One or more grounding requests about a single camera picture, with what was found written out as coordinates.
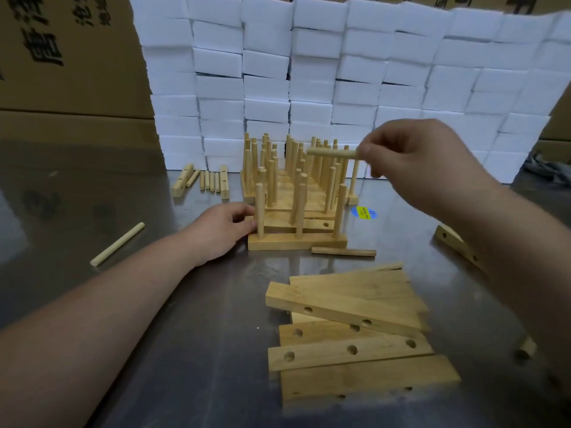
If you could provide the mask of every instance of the sticker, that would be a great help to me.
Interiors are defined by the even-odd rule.
[[[367,207],[356,206],[351,209],[353,216],[360,219],[375,219],[377,217],[377,212],[373,209]]]

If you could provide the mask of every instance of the metal table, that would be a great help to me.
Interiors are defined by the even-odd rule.
[[[184,227],[220,196],[197,184],[170,197],[177,172],[136,175],[97,171],[0,172],[0,327],[108,269],[142,246]],[[231,198],[241,199],[237,174]],[[569,191],[521,174],[516,189],[552,213],[571,217]],[[268,380],[267,348],[278,345],[284,312],[268,308],[270,280],[371,266],[308,251],[228,255],[182,281],[95,412],[93,427],[533,427],[568,426],[545,365],[514,363],[524,330],[481,282],[484,277],[432,241],[436,221],[406,204],[386,181],[359,181],[360,204],[374,220],[347,213],[349,246],[376,248],[374,263],[404,261],[412,286],[431,309],[429,340],[462,377],[459,388],[412,390],[379,402],[283,412]],[[99,269],[89,260],[144,221],[146,229]]]

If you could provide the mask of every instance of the person's right hand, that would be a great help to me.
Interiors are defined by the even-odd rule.
[[[357,147],[373,177],[385,176],[411,206],[440,221],[489,198],[501,186],[454,130],[439,120],[393,120]]]

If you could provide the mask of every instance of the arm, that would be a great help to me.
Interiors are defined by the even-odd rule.
[[[448,126],[396,120],[357,149],[410,205],[477,253],[489,289],[518,315],[571,391],[571,231],[492,178]]]
[[[82,427],[153,317],[194,267],[256,224],[244,203],[206,210],[181,232],[0,333],[0,420],[7,427]]]

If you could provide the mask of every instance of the person's left hand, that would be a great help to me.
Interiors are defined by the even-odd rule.
[[[254,212],[255,208],[245,202],[217,204],[182,230],[180,235],[196,252],[196,266],[224,255],[239,239],[254,231],[256,221],[244,220]]]

